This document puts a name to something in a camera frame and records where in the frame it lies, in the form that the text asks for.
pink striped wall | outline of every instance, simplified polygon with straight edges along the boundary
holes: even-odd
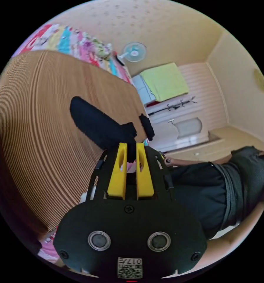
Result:
[[[180,103],[180,100],[186,101],[192,96],[196,98],[194,101],[197,104],[192,104],[192,111],[204,109],[205,119],[207,122],[208,130],[225,127],[227,123],[227,110],[224,106],[224,97],[220,92],[220,87],[216,82],[215,77],[212,74],[211,69],[208,67],[207,63],[194,63],[187,64],[178,67],[181,71],[183,77],[185,78],[189,86],[189,94],[178,96],[172,99],[169,99],[166,102],[162,102],[165,107],[167,104],[174,105]],[[147,112],[151,113],[157,110],[162,109],[162,106],[151,106],[147,108]],[[180,108],[176,111],[188,112],[189,106],[186,108]],[[159,118],[161,115],[166,115],[162,111],[157,115]]]

electric fan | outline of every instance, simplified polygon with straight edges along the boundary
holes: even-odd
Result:
[[[129,62],[139,62],[146,56],[146,47],[140,42],[130,42],[123,48],[123,54],[117,55],[118,61],[125,65],[123,58]]]

wooden table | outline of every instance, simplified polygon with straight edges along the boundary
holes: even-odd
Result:
[[[75,126],[69,112],[73,96],[119,124],[133,122],[137,142],[146,138],[139,120],[145,110],[132,85],[57,52],[12,58],[0,78],[4,159],[24,201],[49,230],[79,203],[102,153]]]

bed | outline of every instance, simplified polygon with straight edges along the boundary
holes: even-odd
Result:
[[[13,56],[37,50],[58,51],[71,55],[100,67],[133,85],[128,68],[115,59],[112,46],[104,44],[85,31],[59,24],[45,24],[35,31]]]

gray t-shirt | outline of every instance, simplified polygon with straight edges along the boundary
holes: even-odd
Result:
[[[221,229],[245,219],[264,200],[264,155],[255,147],[231,152],[229,162],[214,166],[224,175],[227,208]]]

